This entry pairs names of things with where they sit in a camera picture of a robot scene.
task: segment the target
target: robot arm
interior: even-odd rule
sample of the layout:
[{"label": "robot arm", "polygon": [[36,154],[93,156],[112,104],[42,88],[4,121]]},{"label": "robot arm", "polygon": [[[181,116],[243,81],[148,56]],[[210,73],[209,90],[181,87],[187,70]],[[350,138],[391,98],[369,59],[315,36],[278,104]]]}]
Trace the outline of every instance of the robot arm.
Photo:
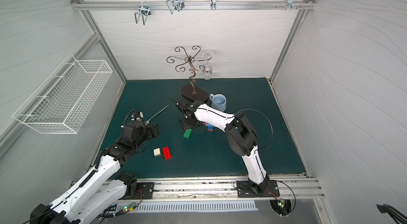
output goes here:
[{"label": "robot arm", "polygon": [[226,114],[201,101],[190,103],[185,98],[177,102],[177,108],[184,114],[184,118],[180,120],[183,130],[207,122],[224,131],[230,148],[242,157],[246,165],[252,190],[260,194],[266,189],[269,177],[258,155],[257,132],[244,114]]},{"label": "robot arm", "polygon": [[99,153],[94,167],[74,186],[48,206],[40,204],[32,211],[30,224],[87,224],[115,200],[137,194],[137,178],[122,173],[106,190],[95,195],[96,190],[136,154],[144,141],[158,136],[157,124],[146,127],[142,117],[135,116],[135,120],[123,125],[122,135]]}]

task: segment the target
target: wire basket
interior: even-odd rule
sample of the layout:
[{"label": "wire basket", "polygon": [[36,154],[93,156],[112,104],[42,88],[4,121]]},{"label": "wire basket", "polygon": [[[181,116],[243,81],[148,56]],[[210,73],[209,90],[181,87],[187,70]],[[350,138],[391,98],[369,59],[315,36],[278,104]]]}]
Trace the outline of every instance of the wire basket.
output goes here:
[{"label": "wire basket", "polygon": [[[68,58],[73,58],[71,63],[66,63]],[[71,55],[20,106],[13,118],[39,133],[77,134],[111,74],[105,60],[77,60]],[[45,88],[50,79],[54,81]]]}]

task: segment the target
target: ceramic mug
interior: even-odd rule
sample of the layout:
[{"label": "ceramic mug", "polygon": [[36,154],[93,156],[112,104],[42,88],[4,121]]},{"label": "ceramic mug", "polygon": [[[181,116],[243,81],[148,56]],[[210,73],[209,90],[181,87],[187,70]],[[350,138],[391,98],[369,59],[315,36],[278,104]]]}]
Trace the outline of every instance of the ceramic mug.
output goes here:
[{"label": "ceramic mug", "polygon": [[222,94],[209,94],[209,99],[212,101],[210,105],[213,109],[224,112],[226,110],[226,97]]}]

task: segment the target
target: dark green table surface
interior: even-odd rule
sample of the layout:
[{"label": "dark green table surface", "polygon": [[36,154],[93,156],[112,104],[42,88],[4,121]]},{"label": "dark green table surface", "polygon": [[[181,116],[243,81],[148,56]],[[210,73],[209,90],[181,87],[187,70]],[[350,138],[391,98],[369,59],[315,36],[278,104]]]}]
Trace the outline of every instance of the dark green table surface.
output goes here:
[{"label": "dark green table surface", "polygon": [[[188,84],[187,79],[127,81],[101,149],[110,146],[121,135],[120,126],[131,109],[143,112],[144,120],[148,120],[166,105],[170,106],[151,120],[151,123],[158,124],[160,135],[146,141],[146,151],[136,154],[118,173],[125,171],[138,178],[247,175],[242,158],[230,149],[225,133],[220,129],[214,128],[211,132],[202,126],[193,129],[189,139],[183,137],[184,132],[178,123],[182,114],[169,98],[180,99],[181,87],[185,84]],[[267,79],[197,79],[195,85],[208,93],[225,95],[226,113],[235,114],[249,108],[269,118],[274,129],[273,138],[264,116],[250,110],[243,111],[257,130],[259,148],[269,143],[259,150],[267,173],[305,172]],[[165,160],[162,153],[166,146],[172,156],[169,160]],[[160,148],[161,155],[154,156],[155,148]]]}]

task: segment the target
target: decorative scroll metalwork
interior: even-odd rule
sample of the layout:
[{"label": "decorative scroll metalwork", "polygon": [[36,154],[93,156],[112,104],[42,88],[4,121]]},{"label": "decorative scroll metalwork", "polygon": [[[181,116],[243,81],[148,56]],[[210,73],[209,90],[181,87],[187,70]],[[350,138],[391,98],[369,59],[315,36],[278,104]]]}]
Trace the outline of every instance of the decorative scroll metalwork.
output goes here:
[{"label": "decorative scroll metalwork", "polygon": [[180,53],[180,52],[181,52],[181,49],[184,50],[184,53],[185,53],[185,55],[186,55],[186,57],[185,57],[184,59],[183,59],[183,58],[178,58],[178,57],[175,57],[175,56],[169,56],[169,57],[167,58],[167,62],[168,62],[168,63],[174,63],[175,60],[174,60],[173,58],[175,58],[175,59],[180,59],[180,60],[185,61],[184,63],[179,64],[179,65],[176,66],[176,71],[177,71],[177,72],[180,72],[180,73],[182,73],[182,72],[184,72],[184,71],[186,70],[186,68],[183,67],[182,65],[189,63],[189,66],[191,67],[191,68],[189,69],[189,72],[191,72],[191,74],[193,74],[193,75],[191,75],[191,76],[189,77],[189,82],[190,82],[191,85],[192,85],[192,89],[193,89],[192,94],[196,94],[196,92],[195,92],[195,86],[194,86],[194,83],[195,83],[194,77],[197,75],[197,71],[198,71],[198,72],[203,72],[203,71],[205,70],[205,66],[200,65],[200,66],[199,66],[199,69],[200,69],[200,70],[198,70],[198,69],[196,69],[196,68],[194,67],[193,62],[203,62],[203,61],[207,61],[207,60],[210,60],[210,59],[212,58],[212,56],[211,56],[209,53],[206,53],[206,54],[204,54],[203,56],[206,57],[206,58],[208,58],[208,59],[196,60],[195,57],[196,57],[196,56],[198,55],[198,53],[201,51],[201,47],[199,47],[199,46],[193,46],[193,47],[192,47],[192,50],[197,50],[197,49],[199,49],[198,52],[197,52],[194,56],[188,55],[188,54],[186,53],[185,48],[182,47],[182,46],[176,47],[176,48],[174,49],[174,51],[177,52],[177,53]]}]

